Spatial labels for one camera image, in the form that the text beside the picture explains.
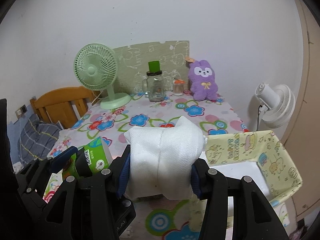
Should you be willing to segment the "green tissue pack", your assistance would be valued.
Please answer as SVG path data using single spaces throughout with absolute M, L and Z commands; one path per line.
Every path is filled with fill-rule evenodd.
M 105 138 L 98 137 L 87 145 L 81 147 L 78 152 L 84 152 L 86 161 L 91 169 L 93 175 L 99 171 L 108 168 L 112 163 L 112 155 L 108 148 L 108 143 Z M 79 177 L 75 169 L 76 154 L 72 155 L 69 162 L 62 170 L 62 179 L 66 180 L 68 176 L 74 176 L 76 179 Z

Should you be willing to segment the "wall power outlet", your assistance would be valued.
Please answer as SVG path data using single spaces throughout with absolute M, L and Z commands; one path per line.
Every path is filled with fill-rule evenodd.
M 21 106 L 18 110 L 15 111 L 17 118 L 19 119 L 21 116 L 23 116 L 27 112 L 26 105 Z

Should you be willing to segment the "purple plush bunny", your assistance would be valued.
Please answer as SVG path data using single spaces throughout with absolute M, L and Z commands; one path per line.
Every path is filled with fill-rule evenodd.
M 217 99 L 218 86 L 215 82 L 215 72 L 206 60 L 189 63 L 190 91 L 195 101 Z

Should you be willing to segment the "white standing fan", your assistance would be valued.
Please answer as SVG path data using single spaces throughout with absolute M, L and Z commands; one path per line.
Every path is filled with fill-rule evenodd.
M 285 84 L 257 86 L 249 102 L 248 126 L 251 131 L 272 130 L 282 137 L 294 113 L 296 97 Z

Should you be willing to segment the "green desk fan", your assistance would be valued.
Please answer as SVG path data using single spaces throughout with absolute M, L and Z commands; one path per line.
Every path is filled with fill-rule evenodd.
M 84 46 L 75 56 L 73 68 L 77 80 L 85 88 L 107 92 L 107 96 L 100 100 L 101 109 L 122 107 L 131 100 L 127 93 L 114 92 L 113 83 L 118 74 L 118 61 L 111 48 L 99 43 Z

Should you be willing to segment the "beige door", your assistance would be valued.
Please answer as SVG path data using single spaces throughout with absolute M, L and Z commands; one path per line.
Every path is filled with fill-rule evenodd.
M 303 36 L 303 70 L 285 147 L 302 177 L 292 197 L 297 219 L 319 208 L 319 25 L 303 0 L 295 0 Z

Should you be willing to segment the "white towel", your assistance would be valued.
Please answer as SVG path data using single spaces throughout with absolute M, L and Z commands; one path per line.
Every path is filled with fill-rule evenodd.
M 174 127 L 138 127 L 125 132 L 130 150 L 126 194 L 131 199 L 162 194 L 169 200 L 190 199 L 191 166 L 200 157 L 205 136 L 182 116 Z

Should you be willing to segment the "floral tablecloth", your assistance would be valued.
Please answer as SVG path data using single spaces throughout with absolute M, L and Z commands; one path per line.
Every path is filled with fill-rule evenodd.
M 92 107 L 70 129 L 60 132 L 48 156 L 55 157 L 69 146 L 81 148 L 95 138 L 103 139 L 113 158 L 127 145 L 124 133 L 133 126 L 171 128 L 181 116 L 197 125 L 204 135 L 247 132 L 248 129 L 222 96 L 215 101 L 193 100 L 189 92 L 183 96 L 168 93 L 162 102 L 150 102 L 142 94 L 132 94 L 125 106 L 104 111 Z M 163 196 L 134 201 L 136 217 L 120 239 L 198 239 L 201 224 L 190 217 L 191 211 L 203 215 L 205 202 L 167 200 Z

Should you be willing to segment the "wooden headboard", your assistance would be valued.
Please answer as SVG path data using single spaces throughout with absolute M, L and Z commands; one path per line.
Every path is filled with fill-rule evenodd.
M 30 99 L 31 107 L 41 120 L 47 123 L 60 122 L 64 128 L 71 128 L 88 111 L 98 92 L 83 86 L 59 88 Z

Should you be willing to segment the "grey plaid pillow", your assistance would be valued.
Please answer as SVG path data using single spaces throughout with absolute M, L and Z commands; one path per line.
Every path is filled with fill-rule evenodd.
M 20 133 L 18 153 L 22 164 L 27 164 L 35 158 L 43 160 L 52 150 L 62 130 L 60 123 L 47 123 L 32 114 Z

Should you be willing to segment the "glass jar green lid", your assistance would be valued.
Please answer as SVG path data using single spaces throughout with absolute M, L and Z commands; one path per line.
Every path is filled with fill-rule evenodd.
M 143 92 L 150 102 L 161 102 L 165 98 L 164 81 L 159 61 L 150 61 L 146 78 L 142 81 Z

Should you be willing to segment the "yellow cartoon storage box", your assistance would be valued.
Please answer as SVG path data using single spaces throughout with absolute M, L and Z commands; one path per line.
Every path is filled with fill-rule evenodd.
M 209 135 L 201 158 L 227 177 L 251 177 L 283 226 L 290 224 L 285 202 L 302 187 L 303 180 L 273 131 Z

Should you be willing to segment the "toothpick jar orange lid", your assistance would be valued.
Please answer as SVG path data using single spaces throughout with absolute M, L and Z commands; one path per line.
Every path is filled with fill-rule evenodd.
M 184 93 L 184 84 L 185 81 L 181 79 L 174 79 L 172 84 L 173 94 L 175 96 L 181 96 Z

